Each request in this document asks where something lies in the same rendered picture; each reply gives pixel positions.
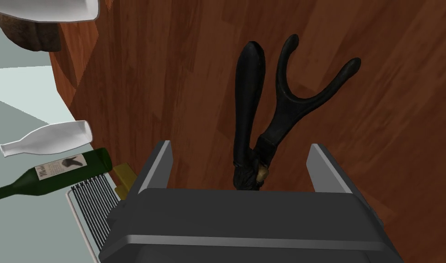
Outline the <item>yellow block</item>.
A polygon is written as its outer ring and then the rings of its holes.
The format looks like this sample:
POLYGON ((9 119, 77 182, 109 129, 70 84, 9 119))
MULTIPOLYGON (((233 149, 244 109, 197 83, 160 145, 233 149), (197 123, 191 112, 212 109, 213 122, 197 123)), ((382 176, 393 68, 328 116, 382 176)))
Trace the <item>yellow block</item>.
POLYGON ((137 175, 131 169, 128 163, 122 163, 113 167, 113 175, 111 178, 116 185, 115 192, 120 200, 125 200, 137 175))

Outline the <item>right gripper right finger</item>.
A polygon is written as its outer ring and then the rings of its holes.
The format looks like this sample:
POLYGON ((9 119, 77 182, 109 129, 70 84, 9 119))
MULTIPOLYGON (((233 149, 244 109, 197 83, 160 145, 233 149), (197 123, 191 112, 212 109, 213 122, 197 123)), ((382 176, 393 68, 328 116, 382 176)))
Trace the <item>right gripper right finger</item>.
POLYGON ((315 192, 352 193, 318 144, 312 144, 306 166, 315 192))

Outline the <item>green wine bottle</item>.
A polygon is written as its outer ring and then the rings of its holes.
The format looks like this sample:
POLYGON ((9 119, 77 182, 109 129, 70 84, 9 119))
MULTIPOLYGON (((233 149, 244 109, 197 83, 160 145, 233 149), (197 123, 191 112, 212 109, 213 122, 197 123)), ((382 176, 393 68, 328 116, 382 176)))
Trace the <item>green wine bottle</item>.
POLYGON ((0 187, 0 200, 12 195, 46 195, 111 170, 109 152, 98 148, 27 170, 15 182, 0 187))

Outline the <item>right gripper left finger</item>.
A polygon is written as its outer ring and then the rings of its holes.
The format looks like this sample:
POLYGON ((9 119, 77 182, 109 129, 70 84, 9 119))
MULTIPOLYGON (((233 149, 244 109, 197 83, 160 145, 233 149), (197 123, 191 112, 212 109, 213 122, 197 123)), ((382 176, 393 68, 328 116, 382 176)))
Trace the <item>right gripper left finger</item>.
POLYGON ((145 189, 167 188, 171 170, 171 143, 169 140, 160 141, 138 175, 138 193, 145 189))

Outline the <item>brown wooden stump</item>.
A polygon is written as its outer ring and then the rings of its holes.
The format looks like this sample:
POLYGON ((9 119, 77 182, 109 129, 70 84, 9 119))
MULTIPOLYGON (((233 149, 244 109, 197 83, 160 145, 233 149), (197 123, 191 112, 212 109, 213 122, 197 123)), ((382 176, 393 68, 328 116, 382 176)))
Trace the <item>brown wooden stump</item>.
POLYGON ((61 51, 57 23, 26 21, 0 14, 0 27, 9 40, 23 49, 33 52, 61 51))

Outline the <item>white bowl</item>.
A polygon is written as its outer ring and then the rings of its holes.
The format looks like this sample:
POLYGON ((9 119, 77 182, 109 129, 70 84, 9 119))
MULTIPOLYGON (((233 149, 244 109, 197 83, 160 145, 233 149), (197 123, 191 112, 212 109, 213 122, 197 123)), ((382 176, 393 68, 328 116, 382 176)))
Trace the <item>white bowl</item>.
POLYGON ((0 14, 25 21, 93 21, 99 13, 100 0, 0 0, 0 14))

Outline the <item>white bottle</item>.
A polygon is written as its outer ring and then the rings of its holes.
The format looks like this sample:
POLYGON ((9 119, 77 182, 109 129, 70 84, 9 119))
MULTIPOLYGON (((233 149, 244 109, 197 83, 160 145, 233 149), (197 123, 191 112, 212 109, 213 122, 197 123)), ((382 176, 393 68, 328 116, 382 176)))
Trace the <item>white bottle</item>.
POLYGON ((4 157, 21 153, 49 155, 79 148, 92 140, 92 131, 87 121, 68 121, 42 126, 20 140, 1 144, 0 150, 4 157))

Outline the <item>white rack with black bars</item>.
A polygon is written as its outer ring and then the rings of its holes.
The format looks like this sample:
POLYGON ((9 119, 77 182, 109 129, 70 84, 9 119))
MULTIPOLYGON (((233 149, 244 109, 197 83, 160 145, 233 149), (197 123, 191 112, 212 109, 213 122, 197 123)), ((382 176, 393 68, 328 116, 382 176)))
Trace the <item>white rack with black bars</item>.
POLYGON ((93 263, 106 243, 110 227, 106 221, 119 203, 109 174, 101 174, 71 186, 65 196, 93 263))

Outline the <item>black forked tool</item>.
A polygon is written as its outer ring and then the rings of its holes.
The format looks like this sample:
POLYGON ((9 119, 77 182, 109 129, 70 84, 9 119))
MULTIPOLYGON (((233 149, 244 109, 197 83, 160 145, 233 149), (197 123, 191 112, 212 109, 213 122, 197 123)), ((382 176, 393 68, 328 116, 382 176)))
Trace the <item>black forked tool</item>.
POLYGON ((264 184, 268 169, 279 144, 307 114, 331 99, 361 66, 360 58, 343 65, 321 92, 299 98, 290 91, 287 64, 297 49, 299 37, 291 35, 284 43, 276 68, 276 109, 266 130, 250 148, 251 132, 265 80, 265 54, 258 42, 250 41, 242 49, 235 71, 235 134, 233 148, 233 185, 237 190, 258 191, 264 184))

